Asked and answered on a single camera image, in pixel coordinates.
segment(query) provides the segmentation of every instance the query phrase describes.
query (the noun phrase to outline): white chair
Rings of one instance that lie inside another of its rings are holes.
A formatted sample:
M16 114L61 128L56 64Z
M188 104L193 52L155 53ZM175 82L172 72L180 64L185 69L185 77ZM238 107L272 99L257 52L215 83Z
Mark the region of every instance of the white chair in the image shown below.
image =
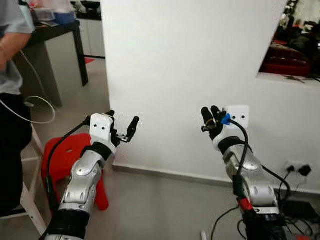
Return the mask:
M34 126L32 126L32 141L31 145L35 152L37 153L36 157L31 158L24 158L22 159L22 162L30 162L30 161L36 161L36 165L32 174L32 180L30 184L30 188L28 189L26 184L23 183L23 190L21 195L21 205L24 209L19 210L13 210L12 214L0 217L0 220L3 219L11 219L21 216L29 216L31 221L33 222L34 226L38 230L39 234L42 235L46 229L47 226L45 224L44 219L42 218L36 204L35 204L35 196L36 196L36 188L37 188L37 180L40 178L40 168L42 164L42 159L44 155L44 148L41 144L41 141L39 139L39 136L34 129Z

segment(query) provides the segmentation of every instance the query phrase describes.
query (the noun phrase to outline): red stool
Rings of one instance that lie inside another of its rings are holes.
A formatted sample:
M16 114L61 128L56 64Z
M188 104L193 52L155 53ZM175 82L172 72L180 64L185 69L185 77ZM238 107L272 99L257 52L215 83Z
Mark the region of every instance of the red stool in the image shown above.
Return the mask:
M51 149L61 139L53 138L45 145L44 157L41 167L41 176L44 182L47 174L48 157ZM53 182L54 190L57 190L57 181L70 175L74 163L80 158L80 154L85 146L90 146L91 137L89 134L81 133L69 136L54 151L50 164L50 175ZM105 192L104 178L101 176L96 185L95 203L103 211L109 207L108 198Z

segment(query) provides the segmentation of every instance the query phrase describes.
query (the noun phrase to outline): person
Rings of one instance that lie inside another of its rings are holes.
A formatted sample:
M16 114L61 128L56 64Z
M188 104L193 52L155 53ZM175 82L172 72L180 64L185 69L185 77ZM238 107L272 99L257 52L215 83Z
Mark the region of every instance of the person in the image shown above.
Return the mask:
M18 0L2 0L0 7L0 100L20 116L30 119L20 87L23 79L12 58L22 50L32 30ZM23 189L21 152L32 138L31 124L0 103L0 215L20 204Z

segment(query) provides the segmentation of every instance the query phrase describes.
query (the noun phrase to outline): gray shirt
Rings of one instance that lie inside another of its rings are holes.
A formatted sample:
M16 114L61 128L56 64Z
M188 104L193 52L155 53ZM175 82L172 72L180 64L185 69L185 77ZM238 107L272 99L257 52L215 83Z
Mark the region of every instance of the gray shirt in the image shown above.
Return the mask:
M0 7L0 38L7 33L30 34L32 30L20 10L18 0L1 0ZM6 65L6 70L0 72L0 94L20 94L22 77L11 60Z

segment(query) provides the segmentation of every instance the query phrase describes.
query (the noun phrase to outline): robotic arm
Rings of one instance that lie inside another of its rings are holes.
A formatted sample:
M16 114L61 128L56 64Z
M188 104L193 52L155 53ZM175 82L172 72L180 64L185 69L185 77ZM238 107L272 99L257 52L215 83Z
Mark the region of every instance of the robotic arm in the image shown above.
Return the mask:
M203 132L209 132L215 149L223 155L228 176L233 182L233 193L246 225L248 240L287 240L283 227L285 220L280 214L275 191L264 175L264 167L253 155L248 143L230 134L225 125L230 123L242 128L231 120L230 115L213 106L211 112L207 107L201 110L205 126Z
M120 142L129 143L136 133L139 117L135 116L127 135L114 129L114 111L96 113L89 119L91 146L83 149L71 169L70 182L53 215L45 240L83 240L96 198L96 185L108 161L112 161Z

